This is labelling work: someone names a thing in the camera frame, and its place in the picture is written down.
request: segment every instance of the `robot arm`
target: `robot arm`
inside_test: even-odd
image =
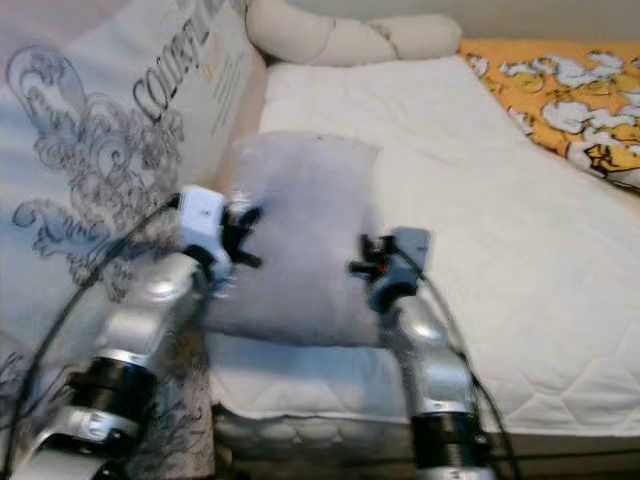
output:
[[[67,380],[70,402],[40,433],[12,480],[127,478],[122,461],[150,419],[175,336],[201,313],[233,261],[259,265],[240,249],[258,218],[250,211],[232,219],[215,192],[183,192],[182,252],[141,272],[125,302],[106,319],[88,370]]]
[[[364,261],[349,267],[366,276],[383,345],[400,366],[418,478],[492,480],[487,446],[473,414],[471,372],[450,348],[447,329],[417,296],[417,272],[397,254],[396,247],[424,265],[429,240],[429,232],[409,228],[397,229],[378,245],[363,238]]]

